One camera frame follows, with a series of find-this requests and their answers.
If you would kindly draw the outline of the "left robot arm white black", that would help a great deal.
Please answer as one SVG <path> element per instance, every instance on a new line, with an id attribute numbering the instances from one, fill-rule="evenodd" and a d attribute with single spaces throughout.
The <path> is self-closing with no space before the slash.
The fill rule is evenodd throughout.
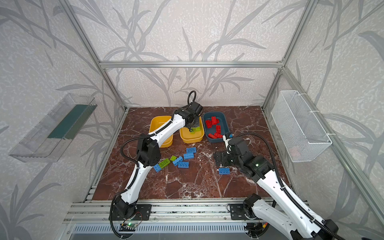
<path id="1" fill-rule="evenodd" d="M 178 108 L 171 115 L 171 118 L 159 128 L 148 134 L 141 134 L 138 137 L 126 141 L 120 148 L 122 157 L 135 164 L 135 168 L 129 182 L 123 191 L 114 195 L 110 207 L 110 222 L 113 221 L 113 214 L 124 220 L 132 218 L 136 213 L 136 204 L 139 199 L 140 190 L 147 178 L 149 171 L 161 160 L 161 145 L 175 132 L 182 128 L 193 128 L 199 123 L 199 118 L 203 112 L 203 106 L 197 102 L 191 102 Z M 129 157 L 125 154 L 125 146 L 138 141 L 137 156 Z"/>

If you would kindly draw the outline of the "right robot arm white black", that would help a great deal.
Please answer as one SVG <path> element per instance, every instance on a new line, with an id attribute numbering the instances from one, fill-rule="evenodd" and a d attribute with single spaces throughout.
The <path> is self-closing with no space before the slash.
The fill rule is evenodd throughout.
<path id="1" fill-rule="evenodd" d="M 241 135 L 223 135 L 226 150 L 214 154 L 216 163 L 223 167 L 236 167 L 247 178 L 264 189 L 281 207 L 269 206 L 262 197 L 252 194 L 244 200 L 247 218 L 262 219 L 290 240 L 340 240 L 338 226 L 325 220 L 311 210 L 281 179 L 276 159 L 268 141 L 260 136 L 267 146 L 271 161 L 262 155 L 254 155 Z"/>

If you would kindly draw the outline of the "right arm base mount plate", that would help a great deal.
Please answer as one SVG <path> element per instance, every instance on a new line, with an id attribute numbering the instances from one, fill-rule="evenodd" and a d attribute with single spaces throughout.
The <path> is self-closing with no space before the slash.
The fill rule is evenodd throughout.
<path id="1" fill-rule="evenodd" d="M 231 220 L 255 220 L 257 218 L 252 208 L 245 204 L 229 204 L 228 210 Z"/>

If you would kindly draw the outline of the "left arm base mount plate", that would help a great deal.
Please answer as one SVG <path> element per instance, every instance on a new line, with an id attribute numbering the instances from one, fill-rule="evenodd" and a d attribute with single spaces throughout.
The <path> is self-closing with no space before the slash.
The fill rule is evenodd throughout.
<path id="1" fill-rule="evenodd" d="M 148 221 L 151 214 L 152 205 L 129 205 L 126 210 L 120 213 L 124 220 Z"/>

